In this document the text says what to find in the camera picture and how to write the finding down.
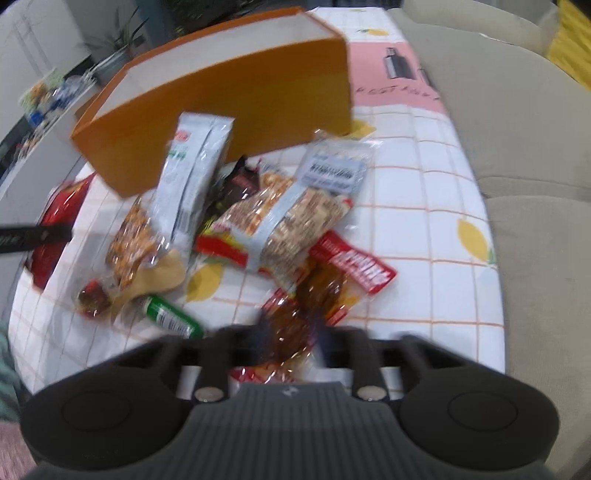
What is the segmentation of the red label snack packet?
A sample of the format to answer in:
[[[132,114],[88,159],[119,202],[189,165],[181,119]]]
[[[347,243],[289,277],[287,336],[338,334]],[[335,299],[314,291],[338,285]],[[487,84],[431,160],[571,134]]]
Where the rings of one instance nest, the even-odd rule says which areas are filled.
[[[349,244],[334,231],[325,233],[311,247],[310,257],[315,261],[334,266],[370,296],[383,291],[398,276],[396,269],[374,254]]]

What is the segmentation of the green sausage snack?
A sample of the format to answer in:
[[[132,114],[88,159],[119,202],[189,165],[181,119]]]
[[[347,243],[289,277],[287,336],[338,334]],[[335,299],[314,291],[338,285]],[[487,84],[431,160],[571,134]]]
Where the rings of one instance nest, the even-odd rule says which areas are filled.
[[[190,314],[158,295],[148,295],[141,301],[145,317],[160,328],[185,338],[201,339],[204,328]]]

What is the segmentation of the orange cardboard box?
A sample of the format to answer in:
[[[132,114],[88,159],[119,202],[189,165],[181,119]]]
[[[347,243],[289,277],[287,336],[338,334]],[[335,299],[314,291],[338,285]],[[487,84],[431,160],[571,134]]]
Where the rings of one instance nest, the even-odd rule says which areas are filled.
[[[119,196],[159,179],[184,112],[231,117],[228,160],[351,130],[348,44],[300,8],[185,35],[127,63],[78,120],[71,140]]]

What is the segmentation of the grey plant pot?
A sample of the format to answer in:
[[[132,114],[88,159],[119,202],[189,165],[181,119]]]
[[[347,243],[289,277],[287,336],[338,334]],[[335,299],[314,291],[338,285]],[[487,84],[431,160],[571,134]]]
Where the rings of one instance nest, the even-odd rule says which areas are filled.
[[[122,48],[97,63],[91,69],[91,76],[100,86],[104,87],[131,60],[130,50]]]

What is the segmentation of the peanut crisp snack bag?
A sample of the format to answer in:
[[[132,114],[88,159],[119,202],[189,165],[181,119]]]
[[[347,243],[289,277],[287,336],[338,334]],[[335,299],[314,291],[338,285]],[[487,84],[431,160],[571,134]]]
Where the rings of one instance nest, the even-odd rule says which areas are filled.
[[[116,284],[109,307],[111,320],[132,300],[172,290],[186,276],[185,258],[156,230],[141,196],[134,200],[114,235],[106,264]]]

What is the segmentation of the white candy balls packet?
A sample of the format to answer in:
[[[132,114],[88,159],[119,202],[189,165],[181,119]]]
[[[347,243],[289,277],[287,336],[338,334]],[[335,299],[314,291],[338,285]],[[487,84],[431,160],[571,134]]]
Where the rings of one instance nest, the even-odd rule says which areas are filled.
[[[359,196],[382,143],[317,130],[295,177],[304,185],[352,199]]]

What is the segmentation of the brown jerky snack packet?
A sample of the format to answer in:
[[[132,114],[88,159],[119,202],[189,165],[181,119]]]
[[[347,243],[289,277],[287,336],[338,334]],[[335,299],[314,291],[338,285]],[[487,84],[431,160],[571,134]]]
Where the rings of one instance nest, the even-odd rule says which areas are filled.
[[[293,383],[303,375],[311,357],[315,331],[334,326],[362,300],[353,279],[332,264],[311,260],[297,280],[294,293],[276,291],[263,306],[270,333],[270,359],[238,367],[230,377],[239,383]]]

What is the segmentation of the beige sofa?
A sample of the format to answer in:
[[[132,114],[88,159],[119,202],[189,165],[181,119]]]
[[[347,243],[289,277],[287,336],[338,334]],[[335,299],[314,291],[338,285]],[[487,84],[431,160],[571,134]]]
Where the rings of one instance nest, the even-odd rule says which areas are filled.
[[[590,475],[590,94],[539,53],[447,4],[393,17],[441,93],[492,225],[508,372],[560,415],[548,466]]]

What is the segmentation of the white long snack packet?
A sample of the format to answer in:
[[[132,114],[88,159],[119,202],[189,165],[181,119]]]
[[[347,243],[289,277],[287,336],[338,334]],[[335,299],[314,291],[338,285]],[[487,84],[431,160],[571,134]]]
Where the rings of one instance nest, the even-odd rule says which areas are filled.
[[[234,121],[184,112],[170,141],[150,216],[157,232],[185,258],[190,256],[208,191],[228,151]]]

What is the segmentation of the red snack bag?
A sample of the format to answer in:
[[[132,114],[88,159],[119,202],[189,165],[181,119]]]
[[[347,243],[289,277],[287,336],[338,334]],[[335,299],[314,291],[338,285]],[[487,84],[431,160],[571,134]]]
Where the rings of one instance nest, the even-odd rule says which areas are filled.
[[[43,291],[58,261],[73,238],[73,227],[86,199],[95,174],[82,180],[66,182],[52,194],[40,218],[44,234],[42,243],[30,254],[26,268],[32,275],[33,285]]]

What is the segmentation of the mixed nuts snack bag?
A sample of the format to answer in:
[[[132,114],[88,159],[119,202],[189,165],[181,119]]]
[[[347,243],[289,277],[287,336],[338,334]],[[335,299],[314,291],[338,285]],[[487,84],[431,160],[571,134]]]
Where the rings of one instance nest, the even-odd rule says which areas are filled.
[[[259,174],[259,192],[229,207],[211,231],[245,250],[246,270],[264,270],[288,290],[308,250],[352,206],[349,197],[266,170]]]

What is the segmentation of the small red cap snack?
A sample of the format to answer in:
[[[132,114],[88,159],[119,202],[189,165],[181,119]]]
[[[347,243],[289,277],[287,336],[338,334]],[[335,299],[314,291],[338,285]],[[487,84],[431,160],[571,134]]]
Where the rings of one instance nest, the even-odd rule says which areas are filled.
[[[91,280],[76,295],[76,306],[80,314],[88,318],[96,318],[107,312],[111,305],[111,297],[99,280]]]

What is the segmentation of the lemon pattern tablecloth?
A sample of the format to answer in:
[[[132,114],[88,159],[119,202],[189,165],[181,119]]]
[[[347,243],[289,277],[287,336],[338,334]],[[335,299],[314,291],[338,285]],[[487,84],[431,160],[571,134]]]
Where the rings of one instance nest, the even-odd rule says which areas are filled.
[[[412,333],[490,368],[505,367],[500,279],[484,200],[453,123],[424,79],[389,78],[419,61],[382,9],[318,8],[349,40],[356,129],[378,144],[363,189],[339,234],[396,270],[345,323],[377,338]],[[8,338],[30,392],[160,335],[136,310],[87,319],[79,289],[104,271],[108,244],[130,208],[94,177],[73,240],[44,290],[18,281]]]

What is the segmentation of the yellow cushion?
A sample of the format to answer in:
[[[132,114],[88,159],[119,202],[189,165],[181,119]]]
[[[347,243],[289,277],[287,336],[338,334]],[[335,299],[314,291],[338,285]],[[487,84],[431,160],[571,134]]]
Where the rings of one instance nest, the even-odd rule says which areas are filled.
[[[557,2],[558,28],[546,58],[587,90],[591,88],[590,0]]]

